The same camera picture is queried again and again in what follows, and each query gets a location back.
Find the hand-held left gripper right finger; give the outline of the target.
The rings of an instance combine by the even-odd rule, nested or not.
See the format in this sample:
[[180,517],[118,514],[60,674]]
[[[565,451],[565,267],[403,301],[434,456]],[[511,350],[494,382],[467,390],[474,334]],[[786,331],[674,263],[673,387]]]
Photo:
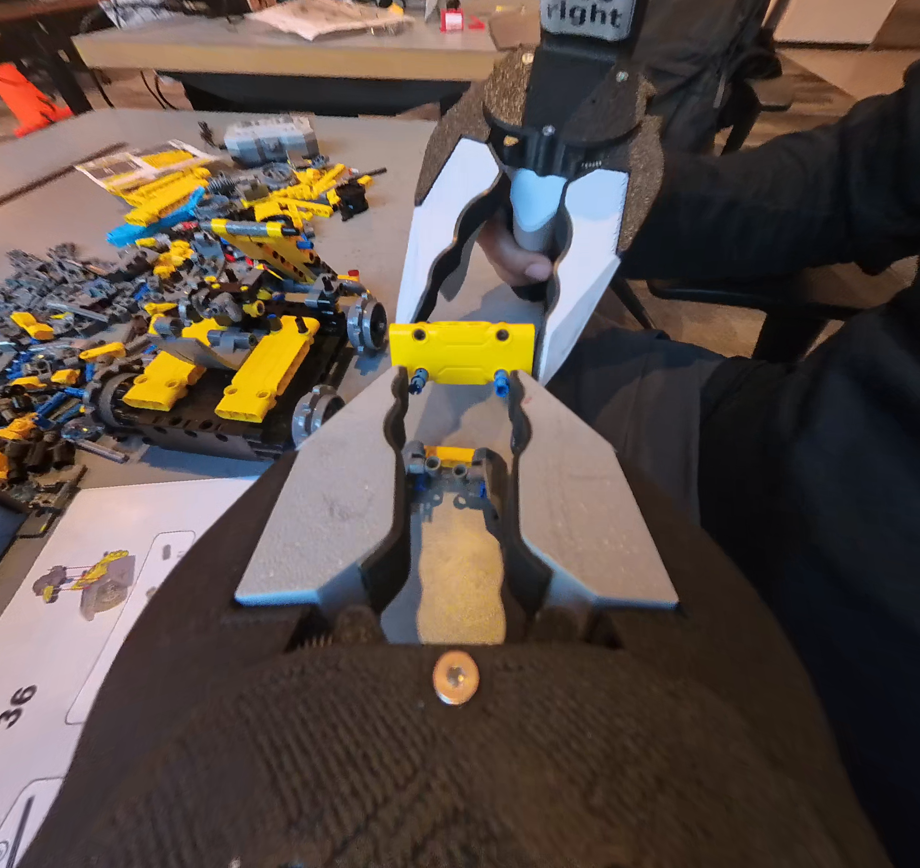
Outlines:
[[508,400],[505,573],[529,617],[673,610],[679,597],[615,449],[523,371]]

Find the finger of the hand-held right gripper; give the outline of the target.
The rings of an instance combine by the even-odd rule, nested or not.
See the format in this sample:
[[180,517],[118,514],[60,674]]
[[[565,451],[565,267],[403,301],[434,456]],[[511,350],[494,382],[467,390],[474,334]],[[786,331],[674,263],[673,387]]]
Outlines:
[[597,169],[569,182],[558,218],[562,247],[546,287],[535,350],[535,378],[562,367],[620,264],[617,253],[628,173]]
[[425,322],[466,243],[498,207],[505,174],[488,143],[461,138],[411,220],[396,323]]

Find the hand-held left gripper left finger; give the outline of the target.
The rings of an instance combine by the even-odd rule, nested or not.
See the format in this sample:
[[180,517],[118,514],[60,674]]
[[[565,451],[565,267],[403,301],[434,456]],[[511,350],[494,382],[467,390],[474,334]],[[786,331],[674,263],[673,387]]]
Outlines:
[[388,368],[307,437],[238,586],[244,606],[382,613],[410,570],[408,374]]

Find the yellow brick panel with pins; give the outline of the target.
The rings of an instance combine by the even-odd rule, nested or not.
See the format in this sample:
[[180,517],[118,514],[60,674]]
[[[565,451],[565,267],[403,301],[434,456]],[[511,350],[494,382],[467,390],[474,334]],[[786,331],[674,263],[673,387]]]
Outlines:
[[391,361],[406,368],[408,392],[433,381],[450,385],[490,384],[505,398],[511,374],[533,369],[535,325],[448,321],[393,323],[388,328]]

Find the grey brick bucket assembly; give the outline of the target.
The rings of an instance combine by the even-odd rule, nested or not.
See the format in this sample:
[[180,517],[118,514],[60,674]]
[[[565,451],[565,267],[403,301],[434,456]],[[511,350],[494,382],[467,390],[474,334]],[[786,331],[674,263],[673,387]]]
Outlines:
[[411,504],[424,522],[433,521],[435,509],[445,500],[456,509],[481,511],[487,521],[500,517],[491,450],[429,446],[413,440],[402,456]]

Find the person's right forearm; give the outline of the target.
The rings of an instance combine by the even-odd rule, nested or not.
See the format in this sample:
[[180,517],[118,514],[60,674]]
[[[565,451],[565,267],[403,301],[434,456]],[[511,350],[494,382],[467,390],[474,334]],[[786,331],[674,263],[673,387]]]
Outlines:
[[825,264],[880,270],[919,247],[919,66],[836,122],[726,156],[668,153],[623,256],[632,279],[752,279]]

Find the person's right hand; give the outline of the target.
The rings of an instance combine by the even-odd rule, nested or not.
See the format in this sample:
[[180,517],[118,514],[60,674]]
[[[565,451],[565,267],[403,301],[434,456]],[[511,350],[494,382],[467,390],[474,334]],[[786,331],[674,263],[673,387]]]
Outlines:
[[511,287],[543,283],[553,273],[550,259],[521,247],[499,218],[483,225],[477,243],[499,277]]

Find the black office chair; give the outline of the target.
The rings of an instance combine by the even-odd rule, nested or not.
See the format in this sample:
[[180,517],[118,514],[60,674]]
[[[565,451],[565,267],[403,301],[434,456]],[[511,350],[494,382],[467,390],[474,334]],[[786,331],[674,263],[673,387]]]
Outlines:
[[873,309],[865,290],[848,285],[847,278],[847,272],[826,266],[747,280],[652,279],[647,286],[659,299],[762,312],[753,359],[790,363],[808,353],[829,322]]

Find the black backpack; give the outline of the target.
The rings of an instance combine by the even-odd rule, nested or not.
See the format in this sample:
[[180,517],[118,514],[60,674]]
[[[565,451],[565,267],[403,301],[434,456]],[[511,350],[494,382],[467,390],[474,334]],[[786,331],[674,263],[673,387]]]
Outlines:
[[652,83],[666,153],[709,153],[731,128],[740,149],[759,116],[786,112],[783,76],[764,21],[770,0],[650,0],[635,58]]

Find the yellow black brick vehicle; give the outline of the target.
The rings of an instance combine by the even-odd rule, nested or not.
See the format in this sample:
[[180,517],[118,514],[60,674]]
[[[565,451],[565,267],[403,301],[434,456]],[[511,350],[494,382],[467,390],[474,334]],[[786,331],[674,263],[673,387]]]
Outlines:
[[133,435],[177,451],[272,460],[343,405],[339,372],[385,345],[385,306],[356,270],[277,216],[200,218],[120,251],[143,334],[96,356],[84,446]]

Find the grey battery box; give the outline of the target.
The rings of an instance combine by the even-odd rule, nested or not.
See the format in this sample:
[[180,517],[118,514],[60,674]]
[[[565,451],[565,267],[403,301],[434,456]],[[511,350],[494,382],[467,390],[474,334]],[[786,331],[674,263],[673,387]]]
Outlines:
[[305,114],[238,120],[224,130],[224,148],[245,167],[272,162],[301,167],[320,155],[314,126]]

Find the long grey table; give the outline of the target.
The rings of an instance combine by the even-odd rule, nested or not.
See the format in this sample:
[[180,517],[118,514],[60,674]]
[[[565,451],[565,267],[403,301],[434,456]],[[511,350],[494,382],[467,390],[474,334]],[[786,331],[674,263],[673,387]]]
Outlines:
[[398,115],[444,113],[500,52],[487,28],[443,34],[413,23],[398,34],[310,42],[244,18],[173,18],[75,38],[94,69],[152,69],[182,83],[203,111]]

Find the crumpled paper sheet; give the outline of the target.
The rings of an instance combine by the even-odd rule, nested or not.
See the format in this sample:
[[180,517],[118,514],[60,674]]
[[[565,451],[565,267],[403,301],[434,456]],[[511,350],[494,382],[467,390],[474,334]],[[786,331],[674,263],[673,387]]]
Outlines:
[[387,32],[416,23],[397,4],[381,8],[355,0],[287,0],[254,11],[247,19],[307,41],[339,34]]

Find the white building instruction booklet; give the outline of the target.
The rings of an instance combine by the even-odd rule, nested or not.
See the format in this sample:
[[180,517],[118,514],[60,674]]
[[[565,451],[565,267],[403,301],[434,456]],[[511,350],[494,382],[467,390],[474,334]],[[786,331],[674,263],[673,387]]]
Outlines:
[[255,479],[93,488],[64,513],[2,612],[2,866],[35,838],[147,602]]

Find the yellow striped sticker sheet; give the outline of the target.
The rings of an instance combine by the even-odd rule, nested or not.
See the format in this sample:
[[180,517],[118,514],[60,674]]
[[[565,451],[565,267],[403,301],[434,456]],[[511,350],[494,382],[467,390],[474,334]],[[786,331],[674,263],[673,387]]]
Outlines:
[[145,149],[124,149],[75,164],[77,172],[116,195],[149,184],[173,172],[201,167],[217,155],[187,142],[171,139]]

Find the pile of loose brick pieces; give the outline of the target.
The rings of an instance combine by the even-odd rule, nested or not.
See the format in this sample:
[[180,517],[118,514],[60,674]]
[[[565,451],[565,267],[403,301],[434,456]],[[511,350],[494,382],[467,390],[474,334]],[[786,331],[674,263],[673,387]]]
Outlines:
[[18,535],[40,536],[75,496],[86,473],[79,459],[130,459],[103,439],[137,436],[104,434],[85,448],[80,420],[94,358],[110,358],[143,334],[133,302],[141,282],[120,275],[122,247],[194,219],[277,216],[305,222],[316,247],[313,220],[348,221],[366,212],[367,189],[385,173],[385,167],[361,170],[321,153],[301,167],[249,168],[217,156],[123,195],[110,193],[129,210],[108,234],[116,249],[108,262],[82,258],[73,243],[41,256],[10,251],[13,272],[2,280],[2,523],[12,517]]

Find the orange object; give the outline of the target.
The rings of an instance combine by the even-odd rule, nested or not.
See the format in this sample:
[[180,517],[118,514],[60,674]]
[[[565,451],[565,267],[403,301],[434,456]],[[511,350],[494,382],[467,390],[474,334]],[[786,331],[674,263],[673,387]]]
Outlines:
[[17,119],[17,138],[73,116],[69,106],[54,103],[12,62],[1,63],[1,98]]

